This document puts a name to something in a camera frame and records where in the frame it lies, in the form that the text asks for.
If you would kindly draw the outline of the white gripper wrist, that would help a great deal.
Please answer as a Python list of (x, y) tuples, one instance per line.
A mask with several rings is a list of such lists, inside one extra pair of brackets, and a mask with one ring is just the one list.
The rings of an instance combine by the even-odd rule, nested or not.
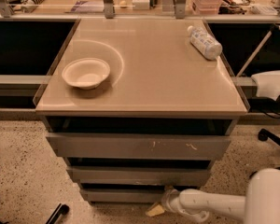
[(146, 210), (147, 217), (155, 217), (163, 214), (165, 211), (176, 213), (179, 207), (180, 192), (172, 185), (164, 186), (164, 194), (161, 197), (161, 204), (154, 203)]

